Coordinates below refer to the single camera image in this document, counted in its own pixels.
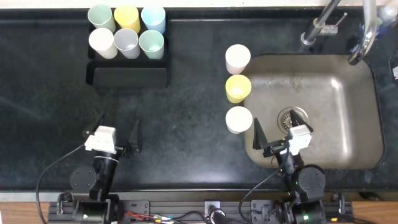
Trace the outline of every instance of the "drain strainer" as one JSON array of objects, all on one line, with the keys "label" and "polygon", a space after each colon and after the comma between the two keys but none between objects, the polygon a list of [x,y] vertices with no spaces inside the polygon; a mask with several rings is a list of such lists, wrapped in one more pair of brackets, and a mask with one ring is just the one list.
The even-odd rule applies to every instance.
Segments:
[{"label": "drain strainer", "polygon": [[307,113],[306,113],[303,109],[298,108],[298,107],[296,107],[296,106],[287,107],[287,108],[283,109],[283,110],[279,113],[279,115],[278,115],[278,121],[277,121],[280,130],[281,130],[283,133],[285,133],[285,134],[287,134],[288,131],[289,131],[289,129],[290,129],[291,127],[293,127],[293,125],[292,125],[292,120],[291,120],[291,118],[290,118],[290,113],[289,113],[289,111],[290,111],[291,109],[293,109],[293,110],[294,110],[294,111],[295,111],[307,124],[310,124],[310,120],[309,120],[309,118],[308,118],[308,115],[307,115]]}]

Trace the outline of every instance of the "white wall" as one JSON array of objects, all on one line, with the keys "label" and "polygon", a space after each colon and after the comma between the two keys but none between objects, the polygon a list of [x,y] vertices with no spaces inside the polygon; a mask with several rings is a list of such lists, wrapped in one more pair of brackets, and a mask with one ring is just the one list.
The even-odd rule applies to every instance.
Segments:
[{"label": "white wall", "polygon": [[[385,5],[390,0],[376,0]],[[0,8],[89,8],[95,4],[111,7],[133,4],[137,7],[253,7],[325,6],[329,0],[0,0]],[[342,0],[339,6],[361,6],[362,0]]]}]

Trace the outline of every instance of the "plastic cup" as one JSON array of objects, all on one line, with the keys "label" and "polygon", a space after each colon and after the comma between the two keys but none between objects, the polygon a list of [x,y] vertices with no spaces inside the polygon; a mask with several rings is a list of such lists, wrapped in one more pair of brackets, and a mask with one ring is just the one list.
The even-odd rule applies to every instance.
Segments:
[{"label": "plastic cup", "polygon": [[243,106],[235,106],[225,116],[226,126],[233,134],[239,134],[250,128],[253,117],[250,111]]},{"label": "plastic cup", "polygon": [[166,12],[162,7],[145,7],[141,18],[149,30],[156,30],[161,34],[166,30]]},{"label": "plastic cup", "polygon": [[251,82],[244,75],[233,75],[225,83],[226,97],[231,103],[240,103],[251,91]]},{"label": "plastic cup", "polygon": [[132,29],[120,29],[114,34],[114,45],[128,59],[139,56],[138,35]]},{"label": "plastic cup", "polygon": [[130,28],[138,34],[141,26],[139,23],[138,9],[132,5],[119,6],[114,10],[114,18],[122,28]]},{"label": "plastic cup", "polygon": [[243,72],[246,65],[250,62],[250,51],[241,44],[235,44],[225,52],[226,69],[232,75]]},{"label": "plastic cup", "polygon": [[163,35],[156,30],[147,30],[139,37],[139,45],[149,59],[161,59],[164,54]]},{"label": "plastic cup", "polygon": [[112,10],[110,7],[104,4],[93,6],[87,14],[88,20],[96,28],[107,28],[111,32],[116,30],[116,25],[112,16]]},{"label": "plastic cup", "polygon": [[118,49],[113,44],[113,34],[107,28],[98,28],[88,38],[90,46],[106,59],[114,58]]}]

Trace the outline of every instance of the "sink basin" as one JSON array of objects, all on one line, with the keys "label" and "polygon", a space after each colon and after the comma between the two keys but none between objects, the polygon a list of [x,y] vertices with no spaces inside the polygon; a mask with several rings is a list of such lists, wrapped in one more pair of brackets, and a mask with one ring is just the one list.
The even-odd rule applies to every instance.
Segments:
[{"label": "sink basin", "polygon": [[[347,55],[263,55],[243,71],[252,83],[244,100],[268,141],[291,127],[294,109],[314,129],[300,154],[305,164],[324,169],[369,169],[384,146],[373,74],[365,62],[352,66]],[[246,152],[256,164],[277,167],[252,148],[253,125],[245,132]]]}]

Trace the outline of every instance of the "wooden table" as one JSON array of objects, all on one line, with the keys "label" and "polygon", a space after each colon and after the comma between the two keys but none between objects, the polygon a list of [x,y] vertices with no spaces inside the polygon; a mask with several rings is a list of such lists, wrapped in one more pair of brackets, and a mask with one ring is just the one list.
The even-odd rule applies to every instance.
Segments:
[{"label": "wooden table", "polygon": [[[41,203],[47,217],[49,203]],[[398,223],[398,202],[353,202],[355,217],[374,223]],[[42,224],[34,202],[0,202],[2,224]]]}]

